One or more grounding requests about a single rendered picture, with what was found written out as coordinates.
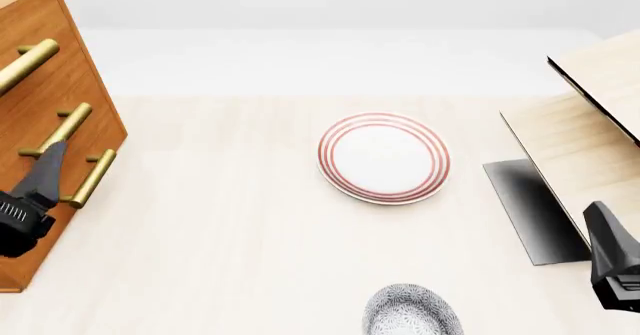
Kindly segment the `wooden cabinet drawer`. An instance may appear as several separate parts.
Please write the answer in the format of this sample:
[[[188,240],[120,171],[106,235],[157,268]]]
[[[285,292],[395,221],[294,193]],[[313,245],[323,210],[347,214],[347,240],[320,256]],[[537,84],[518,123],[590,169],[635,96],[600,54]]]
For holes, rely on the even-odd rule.
[[[0,69],[19,57],[19,46],[45,39],[55,40],[59,52],[0,97],[0,103],[58,97],[87,72],[85,55],[58,0],[24,0],[0,11]]]
[[[62,189],[72,191],[88,173],[88,156],[116,150],[126,130],[109,94],[86,60],[87,72],[58,97],[25,97],[16,103],[0,103],[0,190],[10,190],[30,169],[35,159],[20,157],[20,148],[37,148],[63,118],[58,110],[73,110],[89,103],[92,112],[68,140],[62,167]]]
[[[108,100],[10,103],[0,120],[0,292],[25,289],[127,137]]]

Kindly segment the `white plate with red rings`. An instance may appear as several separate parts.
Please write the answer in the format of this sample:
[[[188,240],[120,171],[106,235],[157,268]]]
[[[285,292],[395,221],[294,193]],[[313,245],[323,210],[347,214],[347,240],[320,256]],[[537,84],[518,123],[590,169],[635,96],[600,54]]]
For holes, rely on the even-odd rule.
[[[389,112],[365,112],[329,126],[318,141],[319,172],[364,202],[408,205],[428,199],[452,170],[449,148],[431,127]]]

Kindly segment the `grey patterned bowl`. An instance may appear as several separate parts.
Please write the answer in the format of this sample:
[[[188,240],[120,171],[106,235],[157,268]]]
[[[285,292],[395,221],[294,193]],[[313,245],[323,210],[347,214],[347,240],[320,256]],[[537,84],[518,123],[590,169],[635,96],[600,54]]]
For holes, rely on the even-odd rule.
[[[363,335],[464,335],[453,308],[430,289],[397,283],[380,289],[365,305]]]

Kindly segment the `pale wood slab, black edge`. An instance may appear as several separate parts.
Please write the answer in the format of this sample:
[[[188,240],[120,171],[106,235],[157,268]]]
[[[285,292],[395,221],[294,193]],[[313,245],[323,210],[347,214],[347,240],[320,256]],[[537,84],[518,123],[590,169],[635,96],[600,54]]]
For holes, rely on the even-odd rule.
[[[640,29],[549,56],[547,64],[640,147]]]

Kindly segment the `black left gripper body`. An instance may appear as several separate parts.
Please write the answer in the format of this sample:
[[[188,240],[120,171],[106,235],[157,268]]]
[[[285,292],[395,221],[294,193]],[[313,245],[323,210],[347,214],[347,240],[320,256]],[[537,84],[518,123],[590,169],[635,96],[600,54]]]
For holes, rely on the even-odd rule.
[[[33,250],[55,223],[47,214],[55,202],[0,191],[0,256],[18,258]]]

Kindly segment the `pale wood panel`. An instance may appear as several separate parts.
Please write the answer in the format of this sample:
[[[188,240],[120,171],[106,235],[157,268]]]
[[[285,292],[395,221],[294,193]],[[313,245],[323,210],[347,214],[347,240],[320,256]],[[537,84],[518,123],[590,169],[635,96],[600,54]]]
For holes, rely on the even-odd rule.
[[[500,115],[581,235],[603,202],[640,241],[640,147],[578,94],[527,100]]]

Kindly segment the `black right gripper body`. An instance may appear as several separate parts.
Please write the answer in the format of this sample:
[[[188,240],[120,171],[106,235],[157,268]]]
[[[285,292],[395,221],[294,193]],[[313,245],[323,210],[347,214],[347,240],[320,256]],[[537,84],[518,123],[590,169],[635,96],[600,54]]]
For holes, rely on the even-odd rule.
[[[605,271],[593,265],[591,283],[605,310],[640,313],[640,265],[622,271]]]

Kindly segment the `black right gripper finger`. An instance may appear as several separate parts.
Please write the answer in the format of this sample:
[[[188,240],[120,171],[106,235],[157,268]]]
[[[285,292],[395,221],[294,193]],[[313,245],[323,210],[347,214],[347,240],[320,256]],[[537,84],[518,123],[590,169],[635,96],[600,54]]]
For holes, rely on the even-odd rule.
[[[605,277],[640,277],[640,242],[600,201],[583,211],[591,245],[591,280]]]

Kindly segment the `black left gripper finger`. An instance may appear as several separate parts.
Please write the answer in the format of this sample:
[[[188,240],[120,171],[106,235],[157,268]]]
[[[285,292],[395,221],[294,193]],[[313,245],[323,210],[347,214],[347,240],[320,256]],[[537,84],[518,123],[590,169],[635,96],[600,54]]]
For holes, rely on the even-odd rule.
[[[59,180],[67,142],[55,142],[36,160],[28,174],[11,190],[17,199],[28,199],[39,206],[59,202]]]

